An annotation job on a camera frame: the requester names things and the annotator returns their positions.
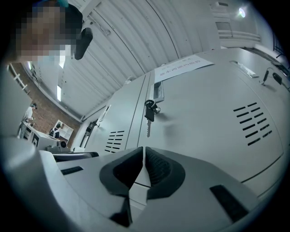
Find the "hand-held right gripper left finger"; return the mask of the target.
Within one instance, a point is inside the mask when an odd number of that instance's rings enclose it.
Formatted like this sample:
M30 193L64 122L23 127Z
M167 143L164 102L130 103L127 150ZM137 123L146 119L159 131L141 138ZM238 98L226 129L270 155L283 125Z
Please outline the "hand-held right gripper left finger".
M114 160L101 168L99 179L110 194L128 197L143 168L143 147L120 151L108 157Z

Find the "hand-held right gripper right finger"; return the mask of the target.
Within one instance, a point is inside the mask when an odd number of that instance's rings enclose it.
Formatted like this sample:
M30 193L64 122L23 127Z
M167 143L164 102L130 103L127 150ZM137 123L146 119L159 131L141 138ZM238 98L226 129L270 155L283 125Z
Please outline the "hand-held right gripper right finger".
M150 179L148 200L170 197L185 180L185 170L180 163L150 147L145 148L145 168Z

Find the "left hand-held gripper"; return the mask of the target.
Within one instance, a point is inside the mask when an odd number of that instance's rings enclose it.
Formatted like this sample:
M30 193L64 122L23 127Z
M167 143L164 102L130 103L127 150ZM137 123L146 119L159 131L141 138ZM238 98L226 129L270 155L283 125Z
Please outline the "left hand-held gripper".
M50 152L56 162L99 157L97 152L70 151L70 149L67 147L66 141L58 140L37 130L31 130L28 133L28 142L31 142L33 145L35 145L38 150Z

